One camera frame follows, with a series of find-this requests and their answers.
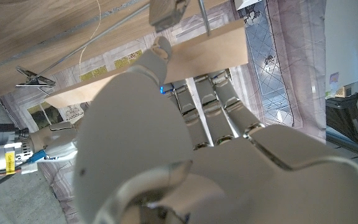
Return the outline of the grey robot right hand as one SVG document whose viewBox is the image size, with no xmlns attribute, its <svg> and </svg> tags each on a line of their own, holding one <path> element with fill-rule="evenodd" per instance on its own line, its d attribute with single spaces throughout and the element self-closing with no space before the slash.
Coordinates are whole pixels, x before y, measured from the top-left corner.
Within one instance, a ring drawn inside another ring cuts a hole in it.
<svg viewBox="0 0 358 224">
<path fill-rule="evenodd" d="M 29 134 L 34 154 L 29 164 L 40 162 L 63 162 L 76 157 L 78 131 L 70 122 L 52 124 Z"/>
</svg>

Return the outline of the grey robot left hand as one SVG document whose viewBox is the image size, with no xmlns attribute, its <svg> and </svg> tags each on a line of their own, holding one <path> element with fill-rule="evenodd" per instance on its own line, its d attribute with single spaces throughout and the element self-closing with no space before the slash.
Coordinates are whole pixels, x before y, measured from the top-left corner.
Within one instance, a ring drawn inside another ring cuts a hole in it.
<svg viewBox="0 0 358 224">
<path fill-rule="evenodd" d="M 161 94 L 164 37 L 91 102 L 77 135 L 84 223 L 358 223 L 358 164 L 293 128 L 261 126 L 195 149 Z"/>
</svg>

